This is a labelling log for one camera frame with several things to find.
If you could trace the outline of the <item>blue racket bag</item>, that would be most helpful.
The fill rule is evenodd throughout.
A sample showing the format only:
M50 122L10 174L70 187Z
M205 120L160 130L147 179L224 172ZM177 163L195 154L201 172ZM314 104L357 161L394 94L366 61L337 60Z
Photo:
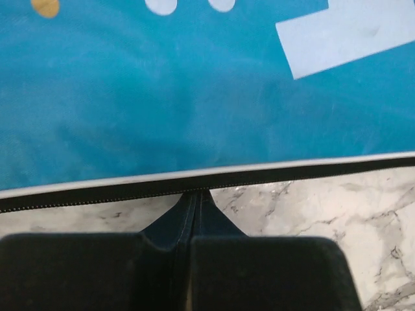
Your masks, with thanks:
M4 213L413 164L413 1L1 2Z

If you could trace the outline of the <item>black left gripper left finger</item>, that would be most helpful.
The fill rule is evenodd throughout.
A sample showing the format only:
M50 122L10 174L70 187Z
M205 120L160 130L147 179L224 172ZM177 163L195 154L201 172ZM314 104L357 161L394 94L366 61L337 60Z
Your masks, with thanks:
M2 310L185 310L196 194L133 233L1 239Z

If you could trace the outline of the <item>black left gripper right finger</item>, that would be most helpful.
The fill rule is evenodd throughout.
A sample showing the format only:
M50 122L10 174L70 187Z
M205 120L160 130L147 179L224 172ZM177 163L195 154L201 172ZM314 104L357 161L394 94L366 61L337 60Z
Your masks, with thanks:
M346 257L319 236L244 234L198 194L191 242L193 310L360 310Z

